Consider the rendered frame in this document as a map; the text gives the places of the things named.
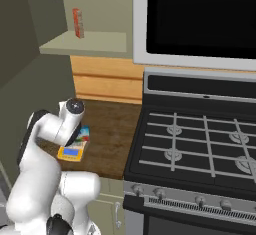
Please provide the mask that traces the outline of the olive wall cabinet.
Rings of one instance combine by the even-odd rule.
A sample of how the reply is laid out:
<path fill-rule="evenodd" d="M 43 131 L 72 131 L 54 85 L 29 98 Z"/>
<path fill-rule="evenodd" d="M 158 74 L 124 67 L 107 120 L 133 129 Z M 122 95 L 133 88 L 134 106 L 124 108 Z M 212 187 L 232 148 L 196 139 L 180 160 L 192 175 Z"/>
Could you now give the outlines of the olive wall cabinet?
<path fill-rule="evenodd" d="M 43 54 L 132 56 L 132 0 L 63 0 L 67 29 L 40 46 Z M 72 9 L 82 12 L 84 37 L 75 35 Z"/>

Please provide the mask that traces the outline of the microwave oven with black door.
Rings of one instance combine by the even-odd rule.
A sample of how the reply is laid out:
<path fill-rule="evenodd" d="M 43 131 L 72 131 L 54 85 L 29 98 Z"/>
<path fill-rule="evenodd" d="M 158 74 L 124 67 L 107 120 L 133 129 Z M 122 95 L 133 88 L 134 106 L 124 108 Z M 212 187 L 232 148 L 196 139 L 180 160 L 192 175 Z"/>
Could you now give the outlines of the microwave oven with black door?
<path fill-rule="evenodd" d="M 256 72 L 256 0 L 133 0 L 133 61 Z"/>

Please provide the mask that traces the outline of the olive cabinet door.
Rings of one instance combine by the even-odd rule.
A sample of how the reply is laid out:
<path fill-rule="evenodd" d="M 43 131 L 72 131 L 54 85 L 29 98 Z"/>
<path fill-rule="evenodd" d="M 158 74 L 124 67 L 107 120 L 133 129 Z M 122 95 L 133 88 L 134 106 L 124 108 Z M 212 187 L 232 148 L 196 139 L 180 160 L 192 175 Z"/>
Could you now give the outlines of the olive cabinet door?
<path fill-rule="evenodd" d="M 0 88 L 38 55 L 28 0 L 0 0 Z"/>

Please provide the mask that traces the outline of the black gas stove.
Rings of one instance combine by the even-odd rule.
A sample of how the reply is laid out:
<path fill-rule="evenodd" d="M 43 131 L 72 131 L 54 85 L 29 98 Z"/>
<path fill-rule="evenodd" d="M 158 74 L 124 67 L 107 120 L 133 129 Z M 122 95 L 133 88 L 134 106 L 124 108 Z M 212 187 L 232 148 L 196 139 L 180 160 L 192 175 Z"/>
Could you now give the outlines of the black gas stove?
<path fill-rule="evenodd" d="M 256 73 L 145 69 L 123 209 L 126 235 L 256 235 Z"/>

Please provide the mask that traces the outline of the beige base cupboard door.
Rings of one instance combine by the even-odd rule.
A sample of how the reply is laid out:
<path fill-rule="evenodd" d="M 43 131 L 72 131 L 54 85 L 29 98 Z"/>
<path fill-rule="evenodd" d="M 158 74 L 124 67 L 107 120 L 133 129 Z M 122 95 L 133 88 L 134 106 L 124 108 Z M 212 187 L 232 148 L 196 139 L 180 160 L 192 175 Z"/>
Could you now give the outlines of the beige base cupboard door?
<path fill-rule="evenodd" d="M 98 198 L 88 204 L 91 220 L 98 226 L 101 235 L 126 235 L 123 210 L 123 197 L 101 193 Z M 119 229 L 115 224 L 115 202 L 120 202 L 118 218 L 122 222 Z"/>

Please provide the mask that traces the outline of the silver stove knob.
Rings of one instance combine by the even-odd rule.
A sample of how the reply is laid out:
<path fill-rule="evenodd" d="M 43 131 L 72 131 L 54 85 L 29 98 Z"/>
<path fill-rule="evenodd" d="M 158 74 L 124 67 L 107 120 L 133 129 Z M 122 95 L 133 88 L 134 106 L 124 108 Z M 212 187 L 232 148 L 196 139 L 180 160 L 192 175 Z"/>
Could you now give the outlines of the silver stove knob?
<path fill-rule="evenodd" d="M 231 202 L 227 199 L 223 199 L 220 201 L 220 206 L 225 211 L 230 211 L 232 209 Z"/>
<path fill-rule="evenodd" d="M 166 197 L 165 190 L 162 188 L 156 188 L 154 190 L 154 194 L 159 200 L 162 200 Z"/>
<path fill-rule="evenodd" d="M 136 196 L 140 196 L 140 195 L 143 194 L 143 188 L 138 184 L 134 184 L 132 186 L 132 190 L 133 190 L 133 192 L 135 193 Z"/>
<path fill-rule="evenodd" d="M 206 202 L 206 199 L 205 199 L 204 196 L 198 195 L 198 196 L 195 197 L 195 202 L 197 203 L 197 205 L 199 207 L 203 207 L 205 202 Z"/>

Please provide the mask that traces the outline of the red food box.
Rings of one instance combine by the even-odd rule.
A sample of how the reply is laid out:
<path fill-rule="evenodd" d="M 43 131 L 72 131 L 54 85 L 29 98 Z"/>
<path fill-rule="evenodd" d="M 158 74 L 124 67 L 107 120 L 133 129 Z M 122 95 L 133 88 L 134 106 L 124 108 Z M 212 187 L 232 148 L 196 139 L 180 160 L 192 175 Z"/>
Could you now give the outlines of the red food box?
<path fill-rule="evenodd" d="M 74 20 L 75 35 L 78 38 L 83 38 L 84 28 L 83 28 L 82 12 L 78 8 L 73 8 L 72 13 L 73 13 L 73 20 Z"/>

